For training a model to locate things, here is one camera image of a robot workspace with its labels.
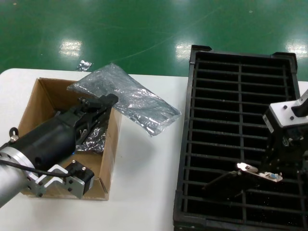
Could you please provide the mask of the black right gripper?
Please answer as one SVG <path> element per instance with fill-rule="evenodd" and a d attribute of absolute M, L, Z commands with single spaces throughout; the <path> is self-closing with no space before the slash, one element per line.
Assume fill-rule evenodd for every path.
<path fill-rule="evenodd" d="M 261 172 L 279 172 L 284 178 L 296 178 L 299 168 L 308 167 L 308 128 L 276 129 L 261 161 Z"/>

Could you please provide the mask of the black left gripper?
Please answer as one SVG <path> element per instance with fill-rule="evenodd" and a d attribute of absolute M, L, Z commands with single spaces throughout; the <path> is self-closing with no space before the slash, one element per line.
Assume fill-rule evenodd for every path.
<path fill-rule="evenodd" d="M 30 160 L 33 167 L 48 170 L 71 156 L 95 128 L 108 122 L 111 107 L 118 102 L 114 94 L 99 98 L 79 97 L 81 111 L 67 111 L 40 124 L 19 138 L 11 147 Z"/>

